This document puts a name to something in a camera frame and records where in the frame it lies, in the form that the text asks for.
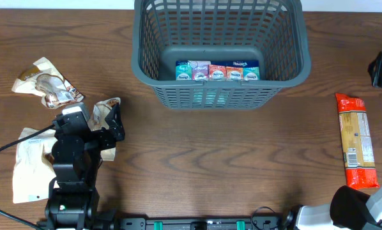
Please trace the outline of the teal wipes packet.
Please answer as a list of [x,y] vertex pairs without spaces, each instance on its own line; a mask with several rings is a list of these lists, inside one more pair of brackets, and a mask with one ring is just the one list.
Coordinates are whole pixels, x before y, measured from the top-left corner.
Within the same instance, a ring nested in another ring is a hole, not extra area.
[[230,89],[194,89],[192,107],[224,108]]

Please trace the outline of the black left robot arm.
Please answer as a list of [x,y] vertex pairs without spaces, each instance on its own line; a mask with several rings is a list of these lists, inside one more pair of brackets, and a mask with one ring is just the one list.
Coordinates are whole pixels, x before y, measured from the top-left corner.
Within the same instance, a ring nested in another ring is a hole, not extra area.
[[96,177],[102,164],[101,152],[123,141],[120,105],[106,115],[107,128],[92,131],[83,103],[65,107],[53,120],[52,147],[55,178],[49,183],[43,229],[119,229],[115,211],[97,212],[99,193]]

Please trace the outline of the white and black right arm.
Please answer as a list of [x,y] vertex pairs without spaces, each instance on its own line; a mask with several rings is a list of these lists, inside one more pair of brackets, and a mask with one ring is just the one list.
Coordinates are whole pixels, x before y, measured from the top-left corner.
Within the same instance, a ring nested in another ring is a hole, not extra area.
[[365,103],[342,93],[335,97],[346,185],[328,204],[291,210],[284,229],[382,229],[382,185],[378,183]]

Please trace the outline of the Kleenex tissue multipack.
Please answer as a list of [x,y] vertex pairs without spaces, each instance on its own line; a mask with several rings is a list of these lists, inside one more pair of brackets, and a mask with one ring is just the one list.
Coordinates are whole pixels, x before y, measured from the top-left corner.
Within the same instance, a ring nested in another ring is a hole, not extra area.
[[177,61],[176,80],[259,81],[258,61]]

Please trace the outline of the orange spaghetti package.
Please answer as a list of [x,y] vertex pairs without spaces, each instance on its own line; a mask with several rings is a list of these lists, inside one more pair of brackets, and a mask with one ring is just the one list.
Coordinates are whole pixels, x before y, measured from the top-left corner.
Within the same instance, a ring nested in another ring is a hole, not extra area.
[[335,95],[347,186],[378,188],[371,133],[365,103],[361,98]]

